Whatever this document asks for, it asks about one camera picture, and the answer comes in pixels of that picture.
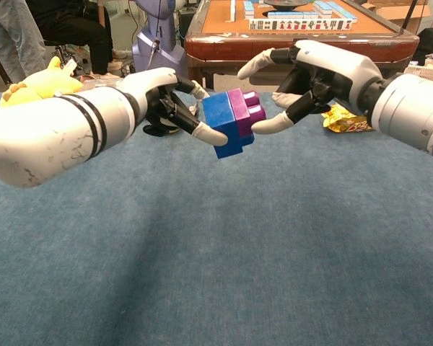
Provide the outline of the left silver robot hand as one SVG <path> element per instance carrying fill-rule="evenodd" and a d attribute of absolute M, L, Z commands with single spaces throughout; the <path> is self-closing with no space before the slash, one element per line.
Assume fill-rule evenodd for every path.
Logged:
<path fill-rule="evenodd" d="M 208 92 L 197 81 L 178 76 L 174 69 L 161 67 L 129 74 L 118 88 L 138 102 L 139 117 L 149 122 L 143 127 L 145 133 L 163 137 L 181 129 L 212 146 L 227 144 L 225 134 L 201 122 L 175 93 L 178 90 L 201 101 L 209 97 Z"/>

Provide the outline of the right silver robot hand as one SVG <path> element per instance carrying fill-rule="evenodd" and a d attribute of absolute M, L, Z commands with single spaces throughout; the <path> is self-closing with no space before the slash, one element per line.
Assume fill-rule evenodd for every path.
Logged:
<path fill-rule="evenodd" d="M 369 117 L 382 93 L 382 74 L 369 57 L 315 40 L 264 50 L 249 60 L 237 77 L 246 79 L 271 64 L 294 68 L 278 88 L 282 94 L 278 104 L 285 111 L 252 125 L 257 134 L 286 130 L 304 117 L 324 111 L 332 99 L 355 115 Z"/>

